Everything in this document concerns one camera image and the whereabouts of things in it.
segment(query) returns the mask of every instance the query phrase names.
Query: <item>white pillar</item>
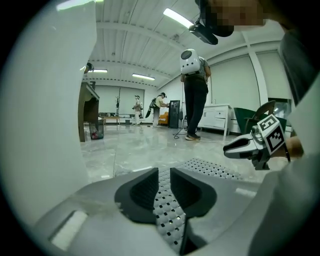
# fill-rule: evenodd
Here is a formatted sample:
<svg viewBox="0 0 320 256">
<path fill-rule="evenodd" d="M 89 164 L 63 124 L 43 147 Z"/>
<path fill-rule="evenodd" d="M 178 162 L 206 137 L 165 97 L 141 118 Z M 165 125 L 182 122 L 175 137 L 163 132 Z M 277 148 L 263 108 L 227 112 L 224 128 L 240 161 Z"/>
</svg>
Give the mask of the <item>white pillar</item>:
<svg viewBox="0 0 320 256">
<path fill-rule="evenodd" d="M 246 35 L 246 32 L 242 32 L 246 45 L 248 47 L 249 57 L 251 59 L 253 69 L 255 72 L 256 81 L 259 88 L 259 97 L 260 97 L 260 106 L 268 102 L 268 91 L 267 91 L 267 84 L 264 76 L 264 72 L 262 70 L 261 64 L 257 57 L 255 51 L 251 48 L 250 42 Z"/>
</svg>

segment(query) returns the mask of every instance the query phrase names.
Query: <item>robotic arm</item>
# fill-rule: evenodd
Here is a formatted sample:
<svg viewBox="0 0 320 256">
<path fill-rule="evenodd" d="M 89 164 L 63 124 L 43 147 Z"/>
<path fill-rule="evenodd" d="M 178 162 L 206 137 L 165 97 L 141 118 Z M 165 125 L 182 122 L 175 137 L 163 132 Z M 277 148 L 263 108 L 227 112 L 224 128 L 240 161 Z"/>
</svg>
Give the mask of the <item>robotic arm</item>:
<svg viewBox="0 0 320 256">
<path fill-rule="evenodd" d="M 225 145 L 223 152 L 227 158 L 252 160 L 256 170 L 269 170 L 271 155 L 283 144 L 283 129 L 279 120 L 271 114 L 253 126 L 250 133 L 238 136 Z"/>
</svg>

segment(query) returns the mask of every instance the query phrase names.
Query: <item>gray shirt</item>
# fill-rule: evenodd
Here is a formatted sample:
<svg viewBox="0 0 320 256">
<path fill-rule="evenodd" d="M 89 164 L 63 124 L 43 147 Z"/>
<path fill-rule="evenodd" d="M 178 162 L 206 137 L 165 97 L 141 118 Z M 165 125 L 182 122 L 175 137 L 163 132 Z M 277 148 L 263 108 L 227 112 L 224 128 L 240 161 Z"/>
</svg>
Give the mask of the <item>gray shirt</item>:
<svg viewBox="0 0 320 256">
<path fill-rule="evenodd" d="M 200 57 L 200 56 L 199 56 L 199 60 L 200 60 L 200 69 L 199 69 L 200 75 L 201 75 L 205 80 L 207 80 L 205 67 L 209 67 L 209 64 L 208 64 L 208 62 L 206 61 L 206 59 L 204 59 L 204 58 L 202 58 L 202 57 Z"/>
</svg>

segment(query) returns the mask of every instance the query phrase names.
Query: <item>glossy floor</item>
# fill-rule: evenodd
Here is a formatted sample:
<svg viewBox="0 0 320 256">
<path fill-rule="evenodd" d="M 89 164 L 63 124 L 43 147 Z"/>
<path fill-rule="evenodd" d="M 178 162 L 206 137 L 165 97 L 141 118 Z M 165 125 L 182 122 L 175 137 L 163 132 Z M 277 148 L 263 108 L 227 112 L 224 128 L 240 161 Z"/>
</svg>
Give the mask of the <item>glossy floor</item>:
<svg viewBox="0 0 320 256">
<path fill-rule="evenodd" d="M 85 128 L 86 142 L 81 143 L 83 160 L 91 182 L 113 178 L 119 172 L 139 171 L 151 167 L 168 169 L 192 158 L 202 159 L 238 171 L 246 180 L 261 182 L 268 171 L 257 171 L 251 161 L 229 159 L 223 154 L 220 134 L 199 132 L 201 141 L 187 141 L 185 136 L 174 139 L 175 129 L 147 126 L 105 126 L 104 139 L 90 140 Z M 236 136 L 227 136 L 231 141 Z M 273 158 L 269 161 L 272 171 L 279 171 L 287 161 Z"/>
</svg>

